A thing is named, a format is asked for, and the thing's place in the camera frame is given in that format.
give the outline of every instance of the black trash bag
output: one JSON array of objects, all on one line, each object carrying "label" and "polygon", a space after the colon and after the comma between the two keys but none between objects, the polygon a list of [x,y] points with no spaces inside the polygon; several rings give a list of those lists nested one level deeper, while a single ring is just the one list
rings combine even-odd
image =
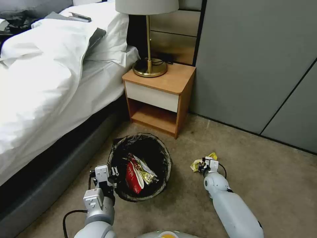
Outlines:
[{"label": "black trash bag", "polygon": [[[147,185],[139,194],[134,193],[125,180],[126,158],[131,153],[143,159],[148,167],[157,175],[158,181]],[[111,148],[108,163],[116,166],[119,172],[115,192],[121,199],[129,202],[144,201],[161,193],[169,180],[172,168],[172,159],[164,143],[156,136],[149,133],[137,133],[124,138],[115,139]]]}]

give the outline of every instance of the nightstand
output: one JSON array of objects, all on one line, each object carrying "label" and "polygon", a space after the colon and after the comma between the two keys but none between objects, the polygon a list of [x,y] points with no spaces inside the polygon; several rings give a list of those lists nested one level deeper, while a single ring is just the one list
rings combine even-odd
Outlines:
[{"label": "nightstand", "polygon": [[132,70],[123,77],[132,122],[175,137],[184,124],[191,98],[195,67],[169,64],[166,74],[144,78]]}]

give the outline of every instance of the beige carpet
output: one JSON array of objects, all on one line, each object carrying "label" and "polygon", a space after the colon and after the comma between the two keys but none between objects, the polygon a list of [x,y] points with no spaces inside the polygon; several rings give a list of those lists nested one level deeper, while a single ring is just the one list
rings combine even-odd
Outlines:
[{"label": "beige carpet", "polygon": [[[140,203],[117,198],[114,230],[119,238],[158,229],[174,229],[199,237],[227,237],[203,186],[193,173],[193,160],[215,151],[226,167],[228,181],[262,223],[265,237],[316,237],[317,157],[249,133],[189,115],[177,140],[126,122],[106,141],[74,183],[41,217],[18,237],[63,237],[65,213],[84,209],[88,171],[107,162],[112,139],[150,132],[167,146],[173,159],[168,188]],[[84,225],[84,214],[68,217],[69,237]]]}]

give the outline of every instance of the snack wrapper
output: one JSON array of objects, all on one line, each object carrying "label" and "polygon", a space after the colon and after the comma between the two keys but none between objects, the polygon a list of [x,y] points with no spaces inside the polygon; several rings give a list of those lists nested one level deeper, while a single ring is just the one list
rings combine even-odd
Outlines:
[{"label": "snack wrapper", "polygon": [[129,153],[126,160],[131,161],[134,164],[135,169],[139,172],[147,185],[151,184],[153,181],[157,181],[157,175],[138,157]]}]

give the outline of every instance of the red snack bag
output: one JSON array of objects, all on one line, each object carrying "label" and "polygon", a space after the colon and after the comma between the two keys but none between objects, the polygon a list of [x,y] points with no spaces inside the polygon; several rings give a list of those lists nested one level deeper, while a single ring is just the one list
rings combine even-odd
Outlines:
[{"label": "red snack bag", "polygon": [[144,188],[144,182],[140,175],[140,172],[135,168],[134,164],[131,161],[126,166],[125,180],[129,188],[133,190],[136,194],[139,194]]}]

